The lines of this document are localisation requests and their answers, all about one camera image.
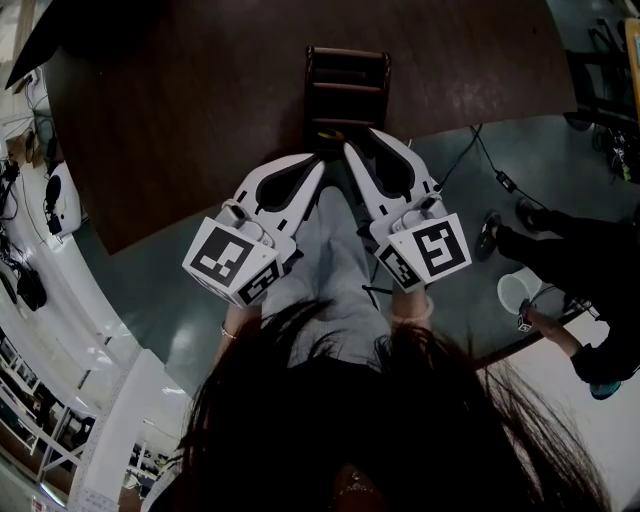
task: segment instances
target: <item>gray floor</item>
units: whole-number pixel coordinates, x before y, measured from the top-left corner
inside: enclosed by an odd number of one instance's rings
[[[587,27],[598,16],[617,9],[606,0],[585,6],[580,0],[551,0],[563,42],[573,50],[590,49]],[[604,155],[592,148],[592,132],[571,129],[562,117],[546,117],[485,125],[483,141],[497,168],[547,207],[576,216],[617,221],[630,215],[640,201],[640,186],[615,180]],[[412,148],[441,179],[471,140],[462,129],[414,140]],[[340,165],[332,167],[334,175]],[[450,178],[445,192],[450,212],[460,216],[470,246],[489,209],[518,227],[513,215],[517,194],[509,195],[494,178],[476,145]],[[77,233],[78,245],[103,292],[139,342],[167,364],[167,370],[193,393],[211,366],[226,309],[221,299],[200,287],[181,263],[202,218],[195,215],[109,257],[90,222]],[[521,268],[495,255],[432,286],[435,325],[466,344],[473,337],[473,353],[482,356],[521,337],[515,317],[499,304],[496,283],[505,273]],[[384,270],[375,284],[389,287]],[[383,305],[388,298],[381,297]],[[561,296],[550,294],[542,309],[559,315]]]

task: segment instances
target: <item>shoe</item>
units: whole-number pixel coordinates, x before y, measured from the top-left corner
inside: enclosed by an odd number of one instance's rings
[[[591,396],[596,400],[606,400],[620,389],[622,382],[616,381],[611,384],[589,384]]]
[[[529,233],[537,235],[540,233],[540,230],[536,229],[531,221],[531,213],[535,211],[536,208],[534,208],[528,199],[524,197],[518,199],[518,202],[516,203],[516,217],[518,217],[518,220]]]
[[[475,254],[478,261],[488,260],[493,254],[493,251],[496,250],[496,247],[498,247],[495,239],[491,236],[491,230],[501,225],[502,217],[500,217],[500,214],[496,211],[489,212],[476,240]]]

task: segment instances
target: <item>desk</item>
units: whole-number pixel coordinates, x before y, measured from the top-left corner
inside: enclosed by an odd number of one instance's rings
[[[133,7],[74,3],[82,37],[45,66],[63,152],[110,253],[302,150],[307,46],[389,53],[385,129],[400,138],[576,107],[545,0],[139,4],[136,21]]]
[[[18,408],[23,413],[27,414],[28,416],[31,416],[35,421],[36,416],[35,414],[33,414],[33,411],[31,411],[31,409],[29,409],[26,406],[26,404],[24,404],[22,400],[20,400],[18,396],[11,390],[11,388],[7,386],[2,380],[0,380],[0,389],[2,389],[9,396],[11,400],[13,400],[13,402],[18,406]],[[0,423],[4,425],[4,427],[9,432],[11,432],[11,434],[13,434],[13,436],[29,450],[29,455],[33,456],[33,452],[35,451],[36,446],[38,444],[38,439],[40,438],[31,428],[29,428],[28,425],[26,425],[22,421],[22,419],[18,414],[16,414],[15,412],[13,412],[13,414],[15,414],[16,416],[16,419],[18,421],[18,426],[21,427],[29,435],[27,439],[23,439],[22,437],[20,437],[20,435],[17,432],[17,429],[9,426],[4,420],[0,419]]]
[[[640,37],[640,20],[627,19],[624,23],[624,33],[633,81],[633,97],[636,100],[636,112],[638,112],[638,119],[640,119],[640,110],[638,110],[640,109],[640,64],[638,64],[638,47],[636,46],[636,37]]]

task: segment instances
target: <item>black pants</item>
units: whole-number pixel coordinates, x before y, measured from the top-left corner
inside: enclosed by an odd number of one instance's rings
[[[591,301],[603,316],[628,304],[621,288],[632,293],[639,264],[632,226],[542,210],[531,220],[538,230],[552,231],[562,239],[533,240],[500,226],[496,236],[500,254],[524,263],[565,293]]]

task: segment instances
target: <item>cable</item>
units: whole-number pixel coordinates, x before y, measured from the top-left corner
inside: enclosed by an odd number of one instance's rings
[[[13,220],[16,218],[16,215],[18,215],[18,200],[16,199],[16,195],[13,193],[13,190],[11,190],[11,185],[12,184],[9,184],[9,194],[11,194],[11,197],[13,197],[13,202],[16,203],[16,211],[13,212],[13,215],[11,217],[0,217],[0,220]],[[6,202],[4,205],[2,205],[3,212],[5,208],[6,208]]]
[[[25,256],[24,252],[22,251],[22,249],[20,249],[16,244],[14,244],[13,242],[9,241],[9,244],[11,245],[11,247],[13,247],[13,249],[18,253],[18,256],[20,256],[20,258],[22,258],[22,264],[26,267],[29,267],[31,269],[31,265],[29,265],[29,262],[27,261],[27,257]]]
[[[531,299],[531,304],[534,303],[534,301],[538,300],[540,297],[542,297],[545,293],[549,293],[551,290],[555,290],[557,287],[555,285],[550,285],[547,286],[546,288],[544,288],[543,290],[539,291],[538,293],[536,293],[533,296],[533,299]]]
[[[384,293],[385,295],[391,295],[393,293],[391,290],[387,290],[386,288],[378,288],[376,286],[366,286],[364,284],[362,285],[362,289],[365,291]]]
[[[31,123],[31,120],[33,119],[33,117],[28,117],[27,119],[25,119],[25,121],[28,121],[29,123]],[[4,138],[8,139],[9,135],[11,135],[13,132],[16,132],[18,130],[18,128],[22,128],[24,126],[24,121],[22,123],[20,123],[18,126],[16,126],[13,130],[11,130],[9,133],[7,133]]]
[[[27,190],[25,189],[25,186],[24,186],[24,176],[21,174],[20,178],[22,179],[22,194],[24,195],[24,205],[27,207],[27,214],[29,215],[29,219],[31,219],[31,225],[33,226],[33,229],[38,235],[38,238],[40,239],[41,243],[44,243],[44,238],[40,236],[40,232],[38,231],[38,228],[36,228],[36,223],[33,222],[33,217],[31,216],[31,212],[29,211],[29,200],[27,199]]]
[[[533,197],[531,197],[529,194],[527,194],[525,191],[523,191],[520,188],[516,188],[516,190],[518,192],[520,192],[524,197],[526,197],[529,201],[532,201],[534,203],[536,203],[540,208],[542,208],[543,210],[548,210],[549,208],[547,208],[545,205],[543,205],[540,201],[534,199]]]
[[[0,225],[0,261],[9,267],[12,272],[20,272],[22,265],[11,255],[11,248],[14,248],[18,255],[25,260],[24,253],[9,240],[4,227]]]
[[[376,258],[376,264],[373,267],[373,274],[371,274],[371,284],[376,280],[376,276],[378,275],[378,269],[380,268],[380,260]]]
[[[549,208],[547,208],[545,205],[543,205],[540,201],[538,201],[537,199],[534,199],[529,194],[527,194],[524,190],[522,190],[520,187],[518,187],[518,185],[516,185],[515,182],[511,178],[509,178],[509,176],[507,176],[507,174],[505,172],[496,169],[496,166],[493,165],[493,160],[491,160],[491,157],[489,156],[489,152],[487,151],[487,148],[485,147],[484,142],[482,141],[482,137],[480,137],[480,130],[476,130],[473,126],[470,126],[469,128],[475,135],[477,135],[478,142],[480,142],[480,146],[482,147],[482,151],[484,152],[485,156],[487,157],[487,160],[489,160],[489,165],[491,165],[491,169],[493,169],[493,172],[496,173],[497,180],[500,182],[500,184],[505,189],[507,189],[507,192],[509,192],[510,194],[512,192],[519,192],[520,194],[522,194],[524,197],[526,197],[530,201],[536,203],[542,209],[548,210]]]
[[[31,98],[29,98],[29,83],[24,86],[24,97],[27,98],[27,106],[29,107],[29,110],[33,110],[33,102],[31,101]]]
[[[591,311],[591,308],[593,307],[593,305],[588,305],[588,306],[585,305],[585,302],[588,302],[587,300],[579,299],[578,297],[573,297],[573,300],[575,300],[578,303],[578,305],[582,308],[582,311],[586,311],[587,313],[589,313],[594,320],[598,320],[600,318],[599,315],[596,316]]]
[[[442,183],[436,185],[435,191],[436,192],[440,192],[443,188],[444,185],[447,183],[447,180],[449,179],[449,176],[451,176],[451,173],[455,170],[456,167],[458,167],[458,164],[462,161],[462,159],[464,158],[464,155],[466,155],[469,150],[473,147],[473,145],[476,143],[476,140],[478,140],[480,138],[480,130],[482,130],[482,126],[480,125],[478,127],[478,131],[474,131],[473,132],[473,138],[471,139],[471,142],[469,142],[469,144],[467,145],[466,148],[464,148],[464,150],[462,151],[462,153],[460,153],[460,155],[458,156],[458,159],[455,161],[455,163],[451,166],[451,168],[449,169],[449,171],[447,172],[447,174],[445,174]]]
[[[48,94],[45,94],[42,98],[40,98],[40,99],[36,102],[36,104],[33,106],[33,108],[32,108],[31,110],[35,110],[36,108],[38,108],[38,105],[40,105],[40,103],[42,103],[42,102],[45,100],[45,98],[48,98],[48,97],[49,97],[49,95],[48,95]]]
[[[41,66],[38,66],[40,70],[40,80],[42,80],[42,86],[44,87],[44,93],[49,96],[49,91],[47,90],[47,81],[44,79],[44,71]]]

